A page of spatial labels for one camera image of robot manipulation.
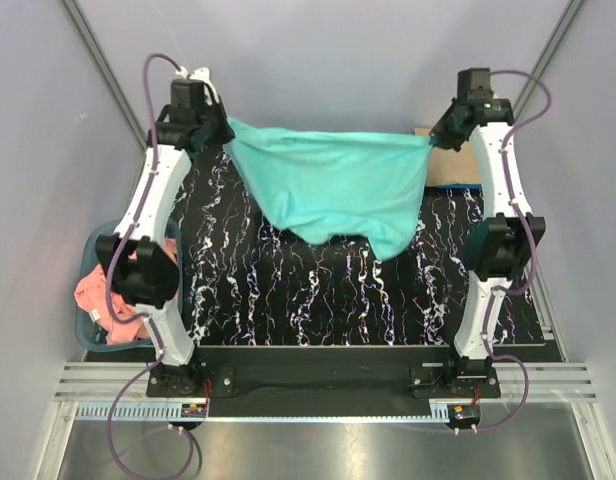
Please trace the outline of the teal t-shirt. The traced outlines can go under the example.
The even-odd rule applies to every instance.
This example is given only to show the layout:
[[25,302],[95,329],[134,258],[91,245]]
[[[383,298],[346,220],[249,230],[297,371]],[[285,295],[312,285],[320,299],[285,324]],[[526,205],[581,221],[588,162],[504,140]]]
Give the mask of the teal t-shirt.
[[229,121],[226,145],[268,222],[320,245],[368,240],[379,261],[398,256],[418,227],[430,141],[415,134],[297,131]]

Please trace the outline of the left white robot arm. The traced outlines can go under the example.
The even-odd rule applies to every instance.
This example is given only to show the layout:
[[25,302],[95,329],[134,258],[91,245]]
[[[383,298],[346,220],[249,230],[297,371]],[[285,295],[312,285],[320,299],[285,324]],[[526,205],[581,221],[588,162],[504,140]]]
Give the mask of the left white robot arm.
[[178,305],[181,266],[165,251],[171,208],[195,157],[206,147],[230,142],[234,134],[206,67],[178,73],[170,101],[151,115],[145,163],[130,205],[115,230],[96,241],[106,275],[109,310],[120,296],[149,333],[158,363],[173,367],[169,384],[184,396],[203,386],[204,372],[190,363],[193,342]]

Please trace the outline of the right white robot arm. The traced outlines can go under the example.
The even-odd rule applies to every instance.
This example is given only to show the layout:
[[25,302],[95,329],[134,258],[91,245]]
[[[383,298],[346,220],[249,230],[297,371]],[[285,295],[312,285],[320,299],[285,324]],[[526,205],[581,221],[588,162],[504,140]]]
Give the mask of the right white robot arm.
[[442,384],[454,396],[474,389],[489,376],[497,318],[505,297],[531,286],[537,246],[546,221],[533,213],[519,176],[514,136],[520,124],[509,100],[491,85],[493,71],[469,68],[457,75],[457,93],[430,134],[433,146],[472,148],[481,177],[483,219],[464,243],[462,264],[469,289],[453,353]]

